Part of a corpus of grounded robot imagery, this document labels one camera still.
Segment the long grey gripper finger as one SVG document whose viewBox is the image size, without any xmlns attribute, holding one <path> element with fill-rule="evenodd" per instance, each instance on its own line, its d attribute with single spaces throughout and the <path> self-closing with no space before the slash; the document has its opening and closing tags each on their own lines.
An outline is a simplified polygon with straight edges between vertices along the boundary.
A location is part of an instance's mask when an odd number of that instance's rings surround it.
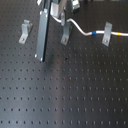
<svg viewBox="0 0 128 128">
<path fill-rule="evenodd" d="M 44 60 L 47 29 L 48 29 L 48 12 L 44 10 L 40 12 L 37 48 L 36 48 L 36 54 L 35 54 L 35 57 L 39 61 Z"/>
</svg>

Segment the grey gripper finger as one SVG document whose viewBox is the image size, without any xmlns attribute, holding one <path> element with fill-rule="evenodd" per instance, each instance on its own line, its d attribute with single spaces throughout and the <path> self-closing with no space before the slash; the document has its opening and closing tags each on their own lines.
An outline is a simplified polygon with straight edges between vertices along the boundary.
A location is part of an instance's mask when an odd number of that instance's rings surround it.
<svg viewBox="0 0 128 128">
<path fill-rule="evenodd" d="M 63 9 L 61 12 L 61 25 L 64 26 L 66 22 L 66 10 Z"/>
</svg>

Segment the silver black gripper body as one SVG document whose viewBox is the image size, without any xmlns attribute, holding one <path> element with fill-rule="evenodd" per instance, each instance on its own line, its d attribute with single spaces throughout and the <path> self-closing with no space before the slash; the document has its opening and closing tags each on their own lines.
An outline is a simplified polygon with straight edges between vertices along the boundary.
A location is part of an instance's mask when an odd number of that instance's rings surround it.
<svg viewBox="0 0 128 128">
<path fill-rule="evenodd" d="M 79 0 L 51 0 L 50 14 L 58 18 L 65 8 L 67 1 L 71 2 L 71 12 L 74 13 L 80 8 Z"/>
</svg>

